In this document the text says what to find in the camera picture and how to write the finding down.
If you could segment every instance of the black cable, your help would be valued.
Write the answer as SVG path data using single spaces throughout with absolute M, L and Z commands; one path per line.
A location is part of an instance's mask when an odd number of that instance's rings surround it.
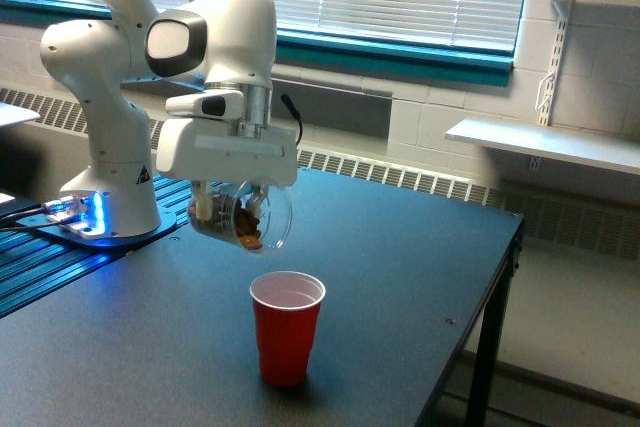
M 40 214 L 42 212 L 44 212 L 44 209 L 42 207 L 38 207 L 31 210 L 24 210 L 22 212 L 16 212 L 13 214 L 5 215 L 4 217 L 0 218 L 0 224 L 4 224 L 9 221 L 20 220 L 23 217 L 30 217 L 32 215 Z
M 35 230 L 35 229 L 43 229 L 45 227 L 55 227 L 56 225 L 63 225 L 63 224 L 67 224 L 69 222 L 65 222 L 63 220 L 59 220 L 58 222 L 49 222 L 48 224 L 38 224 L 38 225 L 27 225 L 27 226 L 20 226 L 20 227 L 3 227 L 2 229 L 0 229 L 0 232 L 23 232 L 25 230 Z
M 291 117 L 293 117 L 295 120 L 298 121 L 300 132 L 298 134 L 298 140 L 296 141 L 296 147 L 297 147 L 298 145 L 300 145 L 300 141 L 302 140 L 302 134 L 304 133 L 304 126 L 302 125 L 302 115 L 300 114 L 300 111 L 296 109 L 296 106 L 293 103 L 293 100 L 291 100 L 291 97 L 289 97 L 287 94 L 282 94 L 280 96 L 280 99 L 282 100 L 282 103 L 291 114 Z

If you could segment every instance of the wall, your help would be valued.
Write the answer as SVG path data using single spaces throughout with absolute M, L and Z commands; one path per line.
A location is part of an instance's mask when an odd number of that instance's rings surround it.
M 0 17 L 0 85 L 22 84 L 39 92 L 64 95 L 64 89 L 47 76 L 40 64 L 38 41 L 42 30 L 1 20 Z M 310 145 L 486 183 L 517 181 L 640 205 L 637 177 L 546 160 L 541 172 L 531 172 L 525 156 L 443 138 L 449 127 L 470 115 L 535 122 L 537 85 L 546 73 L 555 26 L 556 16 L 549 0 L 526 0 L 515 70 L 506 89 L 429 80 L 409 83 L 304 66 L 278 65 L 274 76 L 299 85 L 392 97 L 388 142 L 308 126 L 305 142 Z M 554 109 L 555 124 L 640 139 L 639 31 L 640 10 L 574 9 Z M 131 95 L 162 115 L 162 98 Z M 26 128 L 23 132 L 46 142 L 43 135 L 28 133 Z M 49 142 L 54 150 L 56 142 Z M 69 158 L 66 164 L 83 162 L 85 158 L 80 155 Z M 523 274 L 519 274 L 514 286 L 502 358 L 640 402 L 640 372 L 630 347 L 639 343 L 637 263 L 622 265 L 612 258 L 567 250 L 549 253 L 550 248 L 544 244 L 534 244 L 530 249 L 523 261 Z M 605 286 L 603 292 L 608 294 L 599 295 L 599 286 Z M 581 296 L 580 289 L 589 295 Z M 634 332 L 636 337 L 629 339 L 629 333 Z M 572 341 L 556 342 L 562 337 Z M 603 364 L 604 358 L 611 360 Z

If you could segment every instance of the blue led light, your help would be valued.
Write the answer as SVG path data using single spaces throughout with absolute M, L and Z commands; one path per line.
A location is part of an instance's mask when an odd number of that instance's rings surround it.
M 98 234 L 104 234 L 107 230 L 107 226 L 104 214 L 104 201 L 100 192 L 94 193 L 91 201 L 93 204 L 94 231 Z

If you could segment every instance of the shelf bracket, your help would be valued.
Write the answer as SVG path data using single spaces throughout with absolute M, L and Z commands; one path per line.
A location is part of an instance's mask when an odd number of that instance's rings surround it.
M 556 98 L 556 88 L 560 80 L 560 65 L 564 54 L 567 29 L 571 18 L 571 8 L 573 3 L 566 0 L 552 0 L 552 5 L 558 14 L 558 24 L 556 26 L 556 36 L 551 50 L 551 60 L 549 69 L 540 84 L 538 85 L 538 96 L 535 108 L 539 112 L 538 125 L 547 127 L 551 122 L 551 111 Z M 531 157 L 529 169 L 539 171 L 542 164 L 540 157 Z
M 552 0 L 553 9 L 556 11 L 561 22 L 568 22 L 571 15 L 571 1 L 569 0 Z

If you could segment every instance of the heating vent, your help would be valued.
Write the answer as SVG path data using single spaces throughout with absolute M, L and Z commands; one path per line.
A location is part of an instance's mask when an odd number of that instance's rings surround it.
M 86 134 L 87 123 L 79 104 L 0 88 L 0 102 L 40 114 L 36 122 L 48 128 Z M 151 148 L 156 150 L 163 121 L 150 119 Z M 298 153 L 298 165 L 435 194 L 451 199 L 522 213 L 527 235 L 561 244 L 637 259 L 640 253 L 640 213 L 594 202 L 580 203 L 562 196 L 499 190 L 469 179 L 403 165 L 342 155 L 317 149 Z
M 0 89 L 0 102 L 33 110 L 40 114 L 35 122 L 54 129 L 87 133 L 87 121 L 80 104 L 42 95 L 34 95 L 11 89 Z M 162 120 L 149 119 L 149 137 L 151 149 L 158 149 Z

